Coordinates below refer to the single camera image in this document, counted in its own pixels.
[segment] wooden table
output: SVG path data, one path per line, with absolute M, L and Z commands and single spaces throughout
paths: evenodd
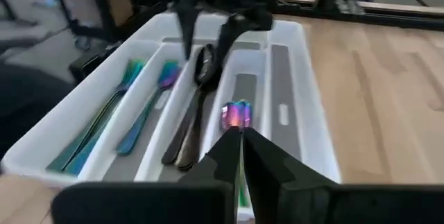
M 442 183 L 444 34 L 322 19 L 304 24 L 344 183 Z M 56 191 L 0 178 L 0 223 L 51 223 Z

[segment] black spoon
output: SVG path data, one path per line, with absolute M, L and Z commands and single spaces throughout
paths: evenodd
M 215 48 L 205 45 L 198 54 L 194 82 L 198 85 L 182 122 L 166 150 L 162 163 L 175 164 L 181 171 L 189 170 L 198 161 L 203 103 L 206 96 L 217 89 L 222 66 L 215 62 Z

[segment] dark knife handle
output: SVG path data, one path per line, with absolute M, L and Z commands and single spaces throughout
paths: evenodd
M 203 101 L 205 93 L 198 93 L 196 113 L 191 120 L 185 135 L 182 147 L 179 151 L 175 166 L 180 171 L 188 171 L 198 162 L 200 154 L 200 129 L 203 114 Z
M 182 143 L 188 133 L 189 125 L 196 114 L 198 95 L 199 92 L 196 91 L 193 95 L 193 98 L 191 99 L 191 103 L 189 104 L 187 112 L 180 122 L 179 128 L 174 134 L 173 140 L 169 144 L 164 156 L 162 157 L 162 164 L 171 165 L 176 161 L 180 148 L 182 147 Z

